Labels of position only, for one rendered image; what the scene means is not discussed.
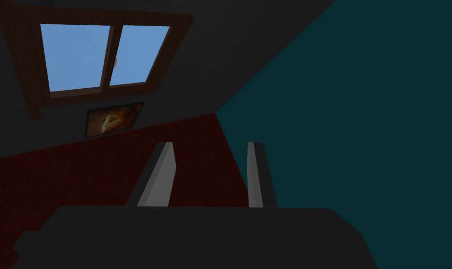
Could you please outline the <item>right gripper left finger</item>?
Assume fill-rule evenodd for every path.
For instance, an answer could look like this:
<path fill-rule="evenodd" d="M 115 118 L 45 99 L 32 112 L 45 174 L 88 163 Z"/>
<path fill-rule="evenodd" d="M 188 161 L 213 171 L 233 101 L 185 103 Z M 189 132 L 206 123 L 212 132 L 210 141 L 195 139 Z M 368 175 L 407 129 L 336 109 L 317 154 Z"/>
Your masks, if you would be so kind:
<path fill-rule="evenodd" d="M 167 207 L 176 168 L 173 143 L 158 143 L 125 205 Z"/>

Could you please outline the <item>dark framed orange picture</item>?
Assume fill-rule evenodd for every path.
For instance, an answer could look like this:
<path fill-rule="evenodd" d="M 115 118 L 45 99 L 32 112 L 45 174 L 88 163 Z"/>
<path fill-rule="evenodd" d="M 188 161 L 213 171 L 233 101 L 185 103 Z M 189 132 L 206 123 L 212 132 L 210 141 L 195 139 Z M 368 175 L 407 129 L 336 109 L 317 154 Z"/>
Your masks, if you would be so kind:
<path fill-rule="evenodd" d="M 88 110 L 84 138 L 131 130 L 143 107 L 144 102 L 136 102 Z"/>

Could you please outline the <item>brown framed window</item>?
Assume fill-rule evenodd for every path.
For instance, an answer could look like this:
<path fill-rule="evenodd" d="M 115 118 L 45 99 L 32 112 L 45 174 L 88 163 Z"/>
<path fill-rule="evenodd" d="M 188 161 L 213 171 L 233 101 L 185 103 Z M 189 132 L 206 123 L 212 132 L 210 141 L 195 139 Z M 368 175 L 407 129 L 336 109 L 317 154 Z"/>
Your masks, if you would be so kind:
<path fill-rule="evenodd" d="M 35 120 L 45 107 L 155 92 L 192 23 L 191 14 L 0 0 L 0 24 Z"/>

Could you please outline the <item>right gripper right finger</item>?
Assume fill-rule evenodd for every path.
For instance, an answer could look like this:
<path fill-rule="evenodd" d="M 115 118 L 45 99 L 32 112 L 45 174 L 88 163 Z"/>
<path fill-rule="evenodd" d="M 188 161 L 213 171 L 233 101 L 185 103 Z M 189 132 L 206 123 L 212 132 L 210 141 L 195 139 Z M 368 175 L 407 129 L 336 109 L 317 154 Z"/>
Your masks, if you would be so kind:
<path fill-rule="evenodd" d="M 247 145 L 247 189 L 249 207 L 277 208 L 265 147 L 260 142 Z"/>

